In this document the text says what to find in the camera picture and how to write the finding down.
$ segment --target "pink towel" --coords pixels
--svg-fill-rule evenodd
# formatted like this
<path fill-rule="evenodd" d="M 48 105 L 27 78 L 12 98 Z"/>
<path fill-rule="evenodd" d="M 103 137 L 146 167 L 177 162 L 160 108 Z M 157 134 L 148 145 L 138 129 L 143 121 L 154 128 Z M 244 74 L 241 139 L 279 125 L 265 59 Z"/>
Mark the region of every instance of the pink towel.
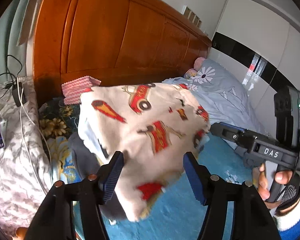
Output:
<path fill-rule="evenodd" d="M 61 85 L 65 105 L 80 104 L 80 96 L 87 89 L 99 86 L 101 81 L 90 76 L 81 77 Z"/>

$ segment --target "yellow flower print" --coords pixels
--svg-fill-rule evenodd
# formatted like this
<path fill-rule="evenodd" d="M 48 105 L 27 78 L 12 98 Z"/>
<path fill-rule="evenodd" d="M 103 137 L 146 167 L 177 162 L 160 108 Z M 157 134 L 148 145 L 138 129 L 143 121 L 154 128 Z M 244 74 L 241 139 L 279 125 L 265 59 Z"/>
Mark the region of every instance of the yellow flower print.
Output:
<path fill-rule="evenodd" d="M 51 123 L 53 124 L 53 131 L 52 133 L 55 135 L 55 136 L 58 136 L 58 135 L 62 135 L 63 133 L 66 133 L 66 124 L 64 121 L 61 121 L 61 119 L 59 118 L 53 118 Z"/>
<path fill-rule="evenodd" d="M 63 116 L 70 116 L 73 112 L 73 109 L 72 107 L 70 106 L 65 106 L 63 109 L 62 109 L 62 115 Z"/>
<path fill-rule="evenodd" d="M 42 132 L 44 137 L 48 137 L 51 135 L 53 131 L 53 123 L 49 119 L 39 120 L 40 131 Z"/>

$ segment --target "white cloth with car print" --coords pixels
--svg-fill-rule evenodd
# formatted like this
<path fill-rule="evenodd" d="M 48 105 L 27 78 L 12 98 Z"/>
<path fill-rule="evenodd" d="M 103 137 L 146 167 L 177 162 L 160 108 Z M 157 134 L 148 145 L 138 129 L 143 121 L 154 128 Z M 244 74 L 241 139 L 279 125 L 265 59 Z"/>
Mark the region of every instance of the white cloth with car print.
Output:
<path fill-rule="evenodd" d="M 101 164 L 115 151 L 124 154 L 115 192 L 130 221 L 145 217 L 163 188 L 179 178 L 183 155 L 196 156 L 210 128 L 207 112 L 184 87 L 92 87 L 81 95 L 78 133 L 85 146 Z"/>

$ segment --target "blue bedspread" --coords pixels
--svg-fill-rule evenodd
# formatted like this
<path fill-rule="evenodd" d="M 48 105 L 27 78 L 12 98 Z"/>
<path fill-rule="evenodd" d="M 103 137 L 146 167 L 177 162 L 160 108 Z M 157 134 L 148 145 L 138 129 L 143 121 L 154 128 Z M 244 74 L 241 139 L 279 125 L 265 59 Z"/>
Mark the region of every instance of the blue bedspread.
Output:
<path fill-rule="evenodd" d="M 232 183 L 251 180 L 251 170 L 242 159 L 219 137 L 209 134 L 210 141 L 199 155 L 199 163 L 211 174 L 218 174 Z M 118 221 L 111 226 L 104 219 L 110 240 L 195 240 L 197 239 L 207 207 L 194 198 L 185 174 L 154 204 L 150 216 L 138 223 Z M 232 227 L 233 204 L 228 214 L 223 239 L 229 239 Z"/>

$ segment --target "white cable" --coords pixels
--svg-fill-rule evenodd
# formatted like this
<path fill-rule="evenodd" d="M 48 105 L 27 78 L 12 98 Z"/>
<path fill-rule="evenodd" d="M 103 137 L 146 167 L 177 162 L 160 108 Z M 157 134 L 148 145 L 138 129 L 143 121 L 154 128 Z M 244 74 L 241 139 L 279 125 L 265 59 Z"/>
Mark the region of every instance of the white cable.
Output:
<path fill-rule="evenodd" d="M 26 140 L 25 140 L 25 138 L 24 138 L 24 136 L 23 136 L 23 126 L 22 126 L 22 118 L 21 118 L 21 111 L 22 111 L 22 109 L 23 109 L 23 111 L 25 112 L 26 116 L 28 117 L 29 121 L 30 121 L 30 122 L 38 129 L 38 131 L 40 132 L 40 134 L 41 134 L 41 136 L 42 136 L 42 138 L 43 138 L 43 140 L 44 140 L 44 142 L 45 142 L 45 144 L 46 144 L 46 146 L 47 146 L 48 153 L 49 153 L 49 159 L 50 159 L 50 179 L 51 179 L 51 185 L 53 185 L 53 179 L 52 179 L 52 164 L 51 164 L 51 162 L 52 162 L 52 160 L 51 160 L 51 153 L 50 153 L 50 149 L 49 149 L 48 143 L 47 143 L 46 139 L 44 138 L 42 132 L 40 131 L 40 128 L 37 127 L 36 124 L 35 124 L 35 123 L 32 121 L 32 119 L 29 117 L 29 115 L 28 115 L 28 113 L 27 113 L 27 111 L 26 111 L 26 109 L 25 109 L 25 107 L 24 107 L 24 105 L 23 105 L 23 103 L 22 103 L 21 97 L 22 97 L 22 94 L 23 94 L 23 88 L 22 88 L 21 95 L 20 95 L 20 88 L 19 88 L 19 81 L 18 81 L 18 78 L 19 78 L 19 77 L 17 76 L 18 97 L 19 97 L 19 102 L 20 102 L 20 105 L 21 105 L 21 107 L 20 107 L 21 135 L 22 135 L 22 139 L 23 139 L 24 142 L 25 142 L 26 150 L 27 150 L 27 153 L 28 153 L 28 156 L 29 156 L 29 160 L 30 160 L 30 162 L 31 162 L 31 165 L 32 165 L 32 168 L 33 168 L 35 177 L 36 177 L 38 183 L 40 184 L 40 186 L 41 186 L 43 192 L 44 192 L 45 194 L 47 194 L 47 192 L 45 191 L 43 185 L 41 184 L 41 182 L 40 182 L 40 180 L 39 180 L 39 178 L 38 178 L 38 176 L 37 176 L 37 173 L 35 172 L 33 163 L 32 163 L 32 161 L 31 161 L 30 152 L 29 152 L 28 146 L 27 146 L 27 144 L 26 144 Z"/>

